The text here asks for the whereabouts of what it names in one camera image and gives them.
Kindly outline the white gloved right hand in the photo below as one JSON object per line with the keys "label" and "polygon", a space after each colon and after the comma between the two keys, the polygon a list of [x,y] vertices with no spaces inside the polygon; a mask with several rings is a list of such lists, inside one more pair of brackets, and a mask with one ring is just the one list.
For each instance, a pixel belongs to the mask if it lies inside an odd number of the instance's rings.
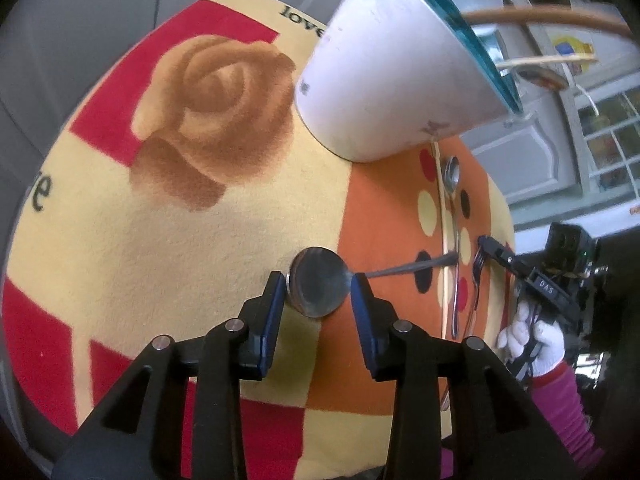
{"label": "white gloved right hand", "polygon": [[518,302],[512,322],[498,335],[498,349],[506,364],[512,365],[525,351],[526,344],[533,342],[540,348],[530,360],[530,376],[538,378],[552,372],[565,356],[564,334],[558,322],[549,324],[535,314],[537,305],[527,299]]}

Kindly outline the pink sleeved right forearm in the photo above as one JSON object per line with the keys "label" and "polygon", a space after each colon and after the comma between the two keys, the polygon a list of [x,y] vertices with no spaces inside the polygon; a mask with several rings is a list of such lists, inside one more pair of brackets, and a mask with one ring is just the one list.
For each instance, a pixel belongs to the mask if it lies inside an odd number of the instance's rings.
{"label": "pink sleeved right forearm", "polygon": [[576,376],[562,361],[550,372],[534,377],[530,396],[558,435],[582,472],[590,471],[602,460],[604,451],[587,425],[578,393]]}

